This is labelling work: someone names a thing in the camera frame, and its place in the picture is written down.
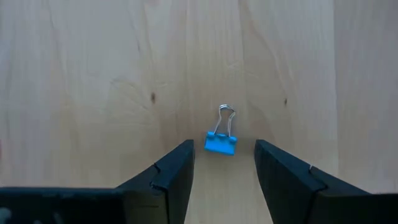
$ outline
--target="wire handle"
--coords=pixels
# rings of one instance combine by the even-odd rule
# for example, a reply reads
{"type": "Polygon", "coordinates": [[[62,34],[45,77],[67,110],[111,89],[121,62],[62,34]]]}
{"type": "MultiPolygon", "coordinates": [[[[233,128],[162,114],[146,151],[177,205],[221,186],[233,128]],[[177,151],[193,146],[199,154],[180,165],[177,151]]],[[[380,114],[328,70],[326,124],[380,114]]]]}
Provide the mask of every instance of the wire handle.
{"type": "Polygon", "coordinates": [[[221,110],[223,110],[223,109],[227,109],[227,110],[231,110],[231,111],[232,111],[231,115],[230,115],[229,118],[228,118],[228,137],[231,137],[231,123],[232,123],[232,118],[234,118],[234,116],[235,116],[236,113],[235,113],[235,110],[232,109],[232,107],[230,107],[229,105],[220,105],[220,107],[218,108],[218,115],[219,115],[219,117],[218,117],[216,129],[214,130],[214,134],[216,134],[217,129],[218,129],[218,126],[219,126],[220,123],[221,123],[221,119],[222,119],[222,117],[221,117],[221,110]]]}

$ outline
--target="wood grain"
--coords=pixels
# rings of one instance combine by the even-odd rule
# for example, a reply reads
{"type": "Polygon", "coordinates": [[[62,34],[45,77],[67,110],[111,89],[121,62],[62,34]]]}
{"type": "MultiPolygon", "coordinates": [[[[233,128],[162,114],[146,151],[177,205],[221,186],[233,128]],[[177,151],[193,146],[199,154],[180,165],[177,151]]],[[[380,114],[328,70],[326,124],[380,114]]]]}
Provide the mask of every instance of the wood grain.
{"type": "Polygon", "coordinates": [[[184,139],[187,223],[272,223],[262,138],[397,190],[394,0],[0,1],[0,184],[115,187],[184,139]],[[205,152],[220,104],[234,157],[205,152]]]}

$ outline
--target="binder clip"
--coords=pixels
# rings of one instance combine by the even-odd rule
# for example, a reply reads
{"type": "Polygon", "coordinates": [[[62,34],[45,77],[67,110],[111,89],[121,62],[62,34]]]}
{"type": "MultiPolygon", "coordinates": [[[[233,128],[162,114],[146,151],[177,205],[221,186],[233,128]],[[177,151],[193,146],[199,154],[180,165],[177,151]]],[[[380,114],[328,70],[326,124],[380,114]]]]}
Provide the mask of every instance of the binder clip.
{"type": "Polygon", "coordinates": [[[219,152],[222,154],[233,156],[235,153],[236,137],[231,136],[232,118],[235,116],[235,110],[228,105],[220,105],[218,108],[218,122],[214,131],[208,131],[206,136],[205,149],[211,152],[219,152]],[[228,118],[228,135],[217,134],[218,126],[221,123],[221,110],[231,110],[232,113],[228,118]]]}

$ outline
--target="blue binder clip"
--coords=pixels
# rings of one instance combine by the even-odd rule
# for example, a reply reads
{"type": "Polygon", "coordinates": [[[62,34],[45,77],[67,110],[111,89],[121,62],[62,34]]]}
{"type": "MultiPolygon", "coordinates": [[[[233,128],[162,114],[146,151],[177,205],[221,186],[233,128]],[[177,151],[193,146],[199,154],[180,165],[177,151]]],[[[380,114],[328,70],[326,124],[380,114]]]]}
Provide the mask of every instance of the blue binder clip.
{"type": "Polygon", "coordinates": [[[233,156],[235,153],[235,145],[237,139],[236,137],[231,136],[231,123],[232,118],[235,116],[235,110],[228,105],[220,105],[220,107],[218,108],[218,114],[220,117],[218,118],[216,129],[214,131],[207,132],[205,149],[207,151],[219,152],[233,156]],[[232,113],[228,118],[228,135],[216,133],[218,126],[221,123],[221,110],[223,109],[232,110],[232,113]]]}

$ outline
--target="metal clip handle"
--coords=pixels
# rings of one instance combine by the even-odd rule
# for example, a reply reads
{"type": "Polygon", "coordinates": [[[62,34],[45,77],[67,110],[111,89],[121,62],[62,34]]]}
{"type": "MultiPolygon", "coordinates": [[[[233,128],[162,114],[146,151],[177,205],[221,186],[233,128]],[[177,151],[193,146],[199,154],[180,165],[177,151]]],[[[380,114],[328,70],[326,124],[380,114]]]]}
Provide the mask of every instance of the metal clip handle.
{"type": "Polygon", "coordinates": [[[220,107],[218,108],[219,117],[218,117],[218,122],[217,122],[217,125],[216,125],[216,129],[214,130],[214,134],[216,134],[218,126],[221,123],[221,119],[222,119],[221,110],[223,110],[223,109],[227,109],[227,110],[231,110],[232,111],[231,115],[228,118],[228,137],[231,137],[231,123],[232,123],[232,118],[234,118],[234,116],[235,116],[235,110],[232,109],[232,107],[230,107],[228,105],[220,105],[220,107]]]}

